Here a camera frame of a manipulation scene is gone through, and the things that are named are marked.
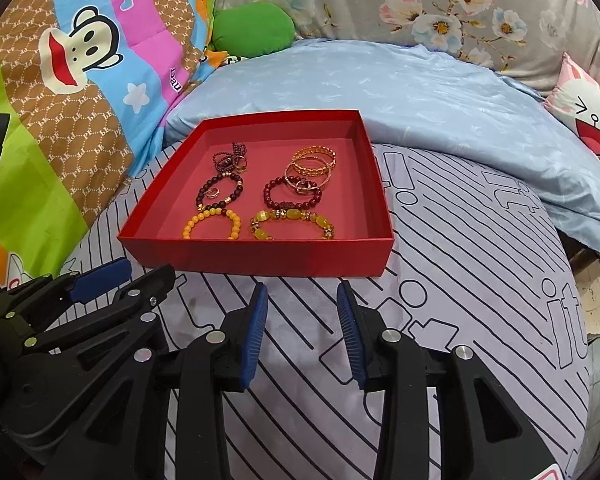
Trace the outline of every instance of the red box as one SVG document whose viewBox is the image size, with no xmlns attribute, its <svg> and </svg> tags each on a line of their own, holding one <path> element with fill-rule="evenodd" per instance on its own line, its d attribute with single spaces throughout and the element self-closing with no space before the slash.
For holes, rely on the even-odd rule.
<svg viewBox="0 0 600 480">
<path fill-rule="evenodd" d="M 216 174 L 212 155 L 231 151 L 232 141 L 247 145 L 244 191 L 228 205 L 242 219 L 240 238 L 227 240 L 230 220 L 214 217 L 196 224 L 185 240 L 182 230 L 197 211 L 198 190 Z M 275 240 L 256 240 L 250 219 L 266 209 L 264 185 L 282 176 L 295 152 L 315 145 L 336 152 L 336 167 L 314 209 L 334 225 L 335 239 L 322 240 L 323 231 L 312 222 L 268 220 L 262 227 Z M 215 201 L 233 192 L 235 182 L 226 178 L 218 187 Z M 276 186 L 271 195 L 276 202 L 299 201 L 285 185 Z M 394 232 L 360 114 L 306 110 L 203 121 L 155 177 L 118 239 L 145 267 L 169 263 L 196 272 L 353 277 L 384 272 Z"/>
</svg>

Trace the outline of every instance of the colorful blanket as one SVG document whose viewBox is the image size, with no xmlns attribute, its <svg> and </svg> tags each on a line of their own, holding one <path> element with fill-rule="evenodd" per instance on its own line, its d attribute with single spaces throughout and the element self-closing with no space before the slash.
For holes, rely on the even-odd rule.
<svg viewBox="0 0 600 480">
<path fill-rule="evenodd" d="M 58 272 L 224 60 L 213 0 L 13 0 L 0 19 L 0 286 Z"/>
</svg>

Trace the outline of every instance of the red lips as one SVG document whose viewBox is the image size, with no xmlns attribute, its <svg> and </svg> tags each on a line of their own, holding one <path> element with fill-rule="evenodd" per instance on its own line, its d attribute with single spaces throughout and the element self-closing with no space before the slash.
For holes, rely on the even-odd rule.
<svg viewBox="0 0 600 480">
<path fill-rule="evenodd" d="M 600 130 L 579 119 L 576 119 L 576 129 L 578 130 L 580 140 L 584 142 L 593 153 L 600 156 Z"/>
<path fill-rule="evenodd" d="M 58 43 L 53 34 L 49 34 L 49 50 L 51 51 L 51 67 L 58 81 L 67 86 L 78 86 L 66 63 L 64 47 Z"/>
</svg>

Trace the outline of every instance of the cartoon rabbit pillow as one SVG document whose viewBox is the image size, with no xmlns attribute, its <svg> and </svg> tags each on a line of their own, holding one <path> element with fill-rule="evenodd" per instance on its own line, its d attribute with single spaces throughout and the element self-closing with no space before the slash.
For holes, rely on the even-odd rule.
<svg viewBox="0 0 600 480">
<path fill-rule="evenodd" d="M 600 85 L 568 54 L 544 107 L 600 159 Z"/>
</svg>

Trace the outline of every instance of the white sheet with black lines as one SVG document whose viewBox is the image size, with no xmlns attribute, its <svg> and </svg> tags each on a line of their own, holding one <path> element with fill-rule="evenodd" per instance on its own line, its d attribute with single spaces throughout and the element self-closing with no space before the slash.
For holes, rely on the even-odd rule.
<svg viewBox="0 0 600 480">
<path fill-rule="evenodd" d="M 380 278 L 351 280 L 358 301 L 425 347 L 475 349 L 530 417 L 570 478 L 584 436 L 589 359 L 577 291 L 538 197 L 523 183 L 441 153 L 375 145 L 395 232 Z M 167 148 L 109 205 L 64 266 L 85 271 L 120 256 L 129 212 L 173 154 Z M 256 377 L 224 396 L 235 480 L 370 480 L 382 393 L 351 378 L 334 305 L 338 279 L 176 272 L 156 311 L 170 347 L 183 348 L 246 304 L 256 280 L 269 317 Z M 112 294 L 59 322 L 105 306 Z M 440 478 L 440 432 L 430 388 L 430 475 Z M 177 391 L 165 450 L 174 478 Z"/>
</svg>

